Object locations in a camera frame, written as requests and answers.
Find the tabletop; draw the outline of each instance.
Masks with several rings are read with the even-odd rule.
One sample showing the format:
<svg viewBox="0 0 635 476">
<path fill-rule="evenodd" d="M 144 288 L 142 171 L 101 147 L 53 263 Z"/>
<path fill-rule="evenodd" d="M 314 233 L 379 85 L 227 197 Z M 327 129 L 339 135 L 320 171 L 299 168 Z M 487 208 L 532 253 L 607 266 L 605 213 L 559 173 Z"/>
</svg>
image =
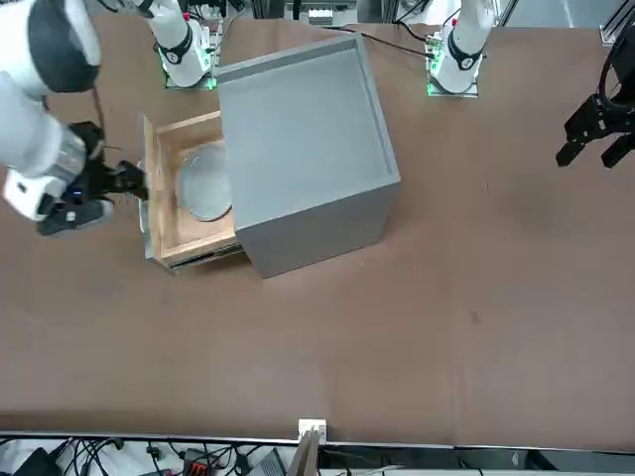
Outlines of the tabletop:
<svg viewBox="0 0 635 476">
<path fill-rule="evenodd" d="M 140 113 L 217 109 L 164 89 L 141 19 L 96 26 L 128 160 Z M 341 34 L 239 19 L 223 61 Z M 604 170 L 606 143 L 555 160 L 597 32 L 495 30 L 478 99 L 429 98 L 422 58 L 365 45 L 402 176 L 375 246 L 269 280 L 244 256 L 173 277 L 144 261 L 134 202 L 58 239 L 0 204 L 0 427 L 294 437 L 323 417 L 339 440 L 635 448 L 635 162 Z M 50 103 L 96 119 L 90 94 Z"/>
</svg>

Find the gray box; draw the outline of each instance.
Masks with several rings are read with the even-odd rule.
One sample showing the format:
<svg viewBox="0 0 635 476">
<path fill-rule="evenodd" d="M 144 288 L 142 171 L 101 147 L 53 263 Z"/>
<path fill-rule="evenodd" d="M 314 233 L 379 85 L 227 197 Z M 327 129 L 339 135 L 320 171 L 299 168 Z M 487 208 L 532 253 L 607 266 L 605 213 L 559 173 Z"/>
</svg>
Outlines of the gray box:
<svg viewBox="0 0 635 476">
<path fill-rule="evenodd" d="M 236 236 L 263 277 L 377 242 L 400 177 L 360 35 L 217 76 Z"/>
</svg>

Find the wooden drawer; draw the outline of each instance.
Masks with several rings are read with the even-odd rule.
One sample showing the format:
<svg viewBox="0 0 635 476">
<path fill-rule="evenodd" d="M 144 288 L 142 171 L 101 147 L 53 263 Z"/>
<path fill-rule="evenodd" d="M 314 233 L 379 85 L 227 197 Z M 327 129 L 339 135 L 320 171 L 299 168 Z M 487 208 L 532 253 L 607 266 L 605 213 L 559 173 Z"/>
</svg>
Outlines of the wooden drawer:
<svg viewBox="0 0 635 476">
<path fill-rule="evenodd" d="M 242 251 L 234 232 L 233 208 L 215 221 L 201 222 L 179 207 L 178 170 L 196 146 L 223 141 L 220 112 L 155 128 L 141 117 L 142 168 L 149 199 L 140 202 L 146 258 L 175 270 Z"/>
</svg>

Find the floor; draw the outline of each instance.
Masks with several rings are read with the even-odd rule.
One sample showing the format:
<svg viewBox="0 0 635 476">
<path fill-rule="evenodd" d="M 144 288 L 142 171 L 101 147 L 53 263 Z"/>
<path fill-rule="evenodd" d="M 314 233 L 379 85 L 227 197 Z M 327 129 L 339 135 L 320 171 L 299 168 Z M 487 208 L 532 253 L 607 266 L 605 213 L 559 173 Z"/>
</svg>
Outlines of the floor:
<svg viewBox="0 0 635 476">
<path fill-rule="evenodd" d="M 520 0 L 509 27 L 597 28 L 623 0 Z M 498 0 L 504 11 L 509 0 Z M 433 0 L 426 11 L 409 23 L 438 25 L 460 6 L 460 0 Z M 407 9 L 400 6 L 400 15 Z"/>
</svg>

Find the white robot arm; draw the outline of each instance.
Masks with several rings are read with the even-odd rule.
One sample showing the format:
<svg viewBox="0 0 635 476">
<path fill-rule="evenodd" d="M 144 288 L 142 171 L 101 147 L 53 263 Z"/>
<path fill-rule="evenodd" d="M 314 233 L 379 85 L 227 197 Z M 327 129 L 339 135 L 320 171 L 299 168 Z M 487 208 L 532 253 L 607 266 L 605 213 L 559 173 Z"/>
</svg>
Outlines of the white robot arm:
<svg viewBox="0 0 635 476">
<path fill-rule="evenodd" d="M 495 19 L 493 0 L 463 0 L 456 25 L 444 30 L 444 52 L 432 72 L 441 88 L 459 94 L 471 86 Z"/>
<path fill-rule="evenodd" d="M 166 70 L 180 86 L 209 71 L 202 30 L 177 0 L 140 0 Z M 0 7 L 0 164 L 4 197 L 45 235 L 107 218 L 112 192 L 147 198 L 145 176 L 103 160 L 103 132 L 90 122 L 62 124 L 44 107 L 52 92 L 81 92 L 99 73 L 99 42 L 83 0 L 22 0 Z"/>
</svg>

